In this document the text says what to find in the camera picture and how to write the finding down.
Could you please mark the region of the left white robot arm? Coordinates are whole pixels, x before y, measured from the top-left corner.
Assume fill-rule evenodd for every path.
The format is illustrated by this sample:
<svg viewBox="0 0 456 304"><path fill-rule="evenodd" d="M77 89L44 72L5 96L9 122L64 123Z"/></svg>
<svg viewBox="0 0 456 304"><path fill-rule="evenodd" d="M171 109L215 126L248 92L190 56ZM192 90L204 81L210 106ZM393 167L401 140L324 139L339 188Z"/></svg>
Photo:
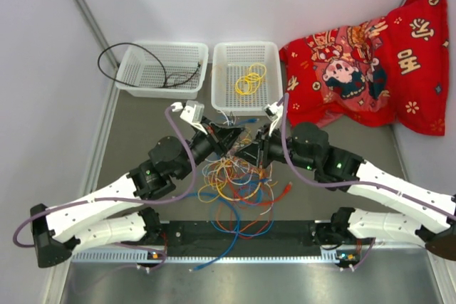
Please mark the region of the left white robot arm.
<svg viewBox="0 0 456 304"><path fill-rule="evenodd" d="M150 150L149 158L102 189L63 205L31 208L31 233L39 268L50 268L86 249L113 243L144 246L162 234L158 213L147 207L192 173L215 153L222 156L244 132L241 126L222 127L204 120L191 140L167 136Z"/></svg>

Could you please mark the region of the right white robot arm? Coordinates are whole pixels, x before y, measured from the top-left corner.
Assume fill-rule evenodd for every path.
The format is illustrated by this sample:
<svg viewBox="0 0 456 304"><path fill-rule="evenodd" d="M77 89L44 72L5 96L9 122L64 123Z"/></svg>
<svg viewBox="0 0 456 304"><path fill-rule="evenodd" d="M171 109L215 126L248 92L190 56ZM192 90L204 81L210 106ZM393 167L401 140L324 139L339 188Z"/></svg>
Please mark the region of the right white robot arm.
<svg viewBox="0 0 456 304"><path fill-rule="evenodd" d="M355 238L399 241L446 260L455 259L454 196L419 187L357 154L331 146L328 133L315 124L297 125L290 137L266 125L235 155L258 167L281 162L293 172L312 171L314 179L305 179L307 184L361 196L392 210L375 213L340 208L331 218L333 237L339 243Z"/></svg>

